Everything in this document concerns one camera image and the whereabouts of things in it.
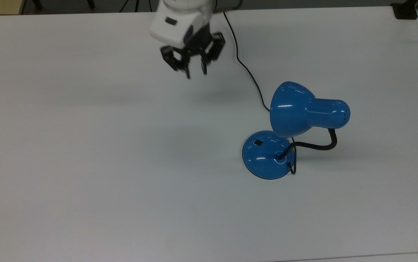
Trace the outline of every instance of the black bracket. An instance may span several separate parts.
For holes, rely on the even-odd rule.
[[[394,9],[395,18],[401,20],[416,20],[418,14],[415,5],[418,0],[407,0],[403,4],[392,3],[390,6]]]
[[[200,55],[201,56],[201,68],[204,75],[207,74],[207,66],[219,58],[222,48],[225,45],[225,38],[221,32],[217,32],[212,35],[211,39],[212,46],[209,51],[206,53],[206,49],[209,45],[200,46],[199,48],[183,48],[178,49],[171,46],[164,46],[161,48],[162,58],[164,61],[169,64],[169,66],[175,71],[184,71],[186,77],[189,79],[189,60],[191,56]],[[174,51],[181,55],[181,59],[177,59],[174,55]]]

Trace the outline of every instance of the white table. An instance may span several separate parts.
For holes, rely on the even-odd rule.
[[[267,181],[270,130],[227,45],[192,79],[150,13],[0,17],[0,262],[268,262],[418,252],[418,20],[390,7],[228,13],[269,104],[295,81],[342,99],[328,152]],[[324,129],[298,140],[327,143]]]

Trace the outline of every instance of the black flexible neck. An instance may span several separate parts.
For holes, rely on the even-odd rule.
[[[337,135],[335,134],[335,129],[329,128],[327,130],[329,130],[330,139],[332,140],[331,143],[328,144],[327,146],[319,146],[317,144],[309,144],[309,143],[304,143],[304,142],[293,142],[287,147],[287,149],[285,149],[279,155],[279,159],[284,159],[288,155],[288,153],[290,153],[293,150],[293,148],[296,146],[322,150],[322,151],[331,150],[337,145]]]

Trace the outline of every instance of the floor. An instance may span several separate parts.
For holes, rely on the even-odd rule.
[[[96,7],[89,8],[86,0],[40,0],[43,9],[36,10],[32,0],[26,0],[23,15],[47,15],[55,13],[117,13],[126,0],[94,0]],[[159,0],[129,0],[123,12],[156,10]],[[237,5],[239,0],[218,0],[218,7]],[[314,7],[369,7],[389,6],[403,0],[245,0],[240,9],[314,8]]]

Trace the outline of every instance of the blue lamp shade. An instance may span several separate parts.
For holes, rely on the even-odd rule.
[[[350,119],[350,108],[342,100],[319,99],[304,86],[285,82],[271,102],[271,126],[277,136],[291,138],[313,126],[341,128]]]
[[[278,179],[289,173],[294,152],[280,159],[290,142],[313,126],[337,129],[350,119],[350,108],[342,100],[318,99],[304,86],[285,82],[271,102],[273,131],[259,131],[244,143],[242,157],[251,173],[263,179]]]

